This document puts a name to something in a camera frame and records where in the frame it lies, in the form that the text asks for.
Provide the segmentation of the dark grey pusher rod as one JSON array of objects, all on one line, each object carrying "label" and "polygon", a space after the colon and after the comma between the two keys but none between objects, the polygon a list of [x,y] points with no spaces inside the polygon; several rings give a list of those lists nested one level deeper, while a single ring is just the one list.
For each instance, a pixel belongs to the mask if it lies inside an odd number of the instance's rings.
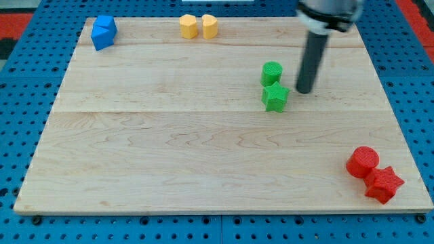
[{"label": "dark grey pusher rod", "polygon": [[299,93],[311,93],[328,39],[329,35],[308,32],[296,82],[296,89]]}]

